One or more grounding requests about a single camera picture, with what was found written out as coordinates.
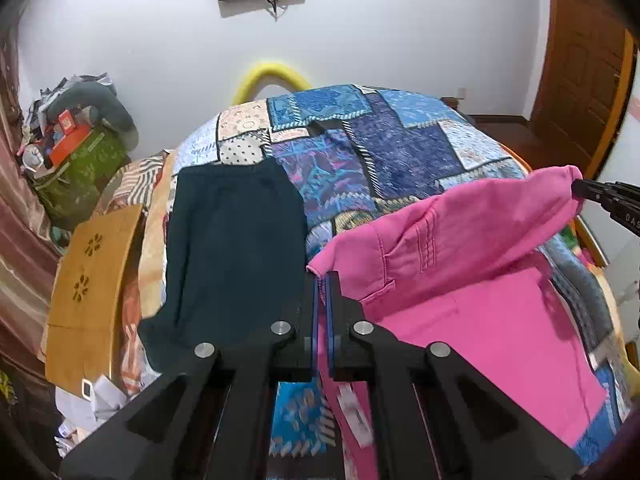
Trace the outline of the pink pants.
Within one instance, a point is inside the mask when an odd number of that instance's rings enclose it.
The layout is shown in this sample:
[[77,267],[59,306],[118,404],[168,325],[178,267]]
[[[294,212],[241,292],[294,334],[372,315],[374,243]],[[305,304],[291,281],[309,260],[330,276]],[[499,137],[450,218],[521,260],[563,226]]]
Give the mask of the pink pants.
[[578,213],[579,178],[565,166],[460,184],[338,234],[308,268],[336,272],[366,319],[400,340],[449,344],[573,445],[605,392],[540,248]]

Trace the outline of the brown wooden door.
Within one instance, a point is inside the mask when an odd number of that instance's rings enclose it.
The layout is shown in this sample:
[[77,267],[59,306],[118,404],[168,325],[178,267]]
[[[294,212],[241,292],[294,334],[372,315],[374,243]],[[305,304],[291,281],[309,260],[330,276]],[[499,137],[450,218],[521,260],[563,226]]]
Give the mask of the brown wooden door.
[[561,165],[598,174],[624,116],[635,55],[613,0],[550,0],[532,128]]

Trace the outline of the wooden bedside board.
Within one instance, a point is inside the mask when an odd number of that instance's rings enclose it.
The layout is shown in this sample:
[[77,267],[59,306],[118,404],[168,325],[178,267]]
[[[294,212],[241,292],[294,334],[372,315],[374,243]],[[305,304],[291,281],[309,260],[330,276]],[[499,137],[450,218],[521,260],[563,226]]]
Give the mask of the wooden bedside board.
[[122,283],[139,248],[142,207],[76,226],[53,287],[47,325],[47,381],[75,396],[105,376],[119,382]]

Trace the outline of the dark teal folded garment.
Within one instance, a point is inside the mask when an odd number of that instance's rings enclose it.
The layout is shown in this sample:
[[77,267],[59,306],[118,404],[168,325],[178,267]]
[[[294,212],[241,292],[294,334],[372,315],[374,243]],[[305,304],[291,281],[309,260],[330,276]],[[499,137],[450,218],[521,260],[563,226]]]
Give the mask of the dark teal folded garment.
[[138,333],[163,373],[197,344],[244,344],[303,296],[304,203],[273,158],[183,168],[168,223],[166,300]]

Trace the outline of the striped pink curtain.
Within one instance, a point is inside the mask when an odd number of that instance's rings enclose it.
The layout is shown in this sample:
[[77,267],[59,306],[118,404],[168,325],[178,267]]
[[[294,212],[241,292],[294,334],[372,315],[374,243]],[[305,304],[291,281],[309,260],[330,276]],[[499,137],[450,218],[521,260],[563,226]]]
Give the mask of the striped pink curtain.
[[60,254],[49,217],[17,161],[23,125],[17,90],[15,37],[2,32],[1,351],[41,375],[42,337]]

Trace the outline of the blue patchwork bedspread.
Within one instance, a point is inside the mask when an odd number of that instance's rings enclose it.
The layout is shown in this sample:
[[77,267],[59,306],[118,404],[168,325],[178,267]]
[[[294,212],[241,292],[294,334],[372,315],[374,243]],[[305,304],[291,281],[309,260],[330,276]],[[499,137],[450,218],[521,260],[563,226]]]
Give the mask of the blue patchwork bedspread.
[[156,376],[137,329],[165,300],[166,236],[180,170],[270,157],[303,197],[310,256],[338,233],[422,198],[527,171],[470,118],[420,93],[339,84],[227,108],[178,148],[132,162],[122,173],[115,203],[141,205],[145,215],[140,260],[122,300],[120,377],[129,394]]

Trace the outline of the green storage bag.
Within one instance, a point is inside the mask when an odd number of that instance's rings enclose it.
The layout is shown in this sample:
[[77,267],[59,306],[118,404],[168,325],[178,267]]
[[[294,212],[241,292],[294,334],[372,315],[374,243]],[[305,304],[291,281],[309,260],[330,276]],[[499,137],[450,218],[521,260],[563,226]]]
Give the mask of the green storage bag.
[[93,128],[88,138],[52,174],[36,179],[34,191],[49,219],[73,231],[89,219],[107,183],[129,162],[119,136],[111,128]]

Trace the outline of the orange box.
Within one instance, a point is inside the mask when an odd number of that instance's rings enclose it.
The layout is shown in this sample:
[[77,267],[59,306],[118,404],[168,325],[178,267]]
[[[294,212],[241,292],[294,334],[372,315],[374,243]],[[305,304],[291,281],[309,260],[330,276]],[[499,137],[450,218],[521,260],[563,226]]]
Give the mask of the orange box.
[[62,165],[62,162],[85,141],[85,138],[91,133],[90,125],[79,125],[69,134],[66,134],[52,148],[49,155],[53,167]]

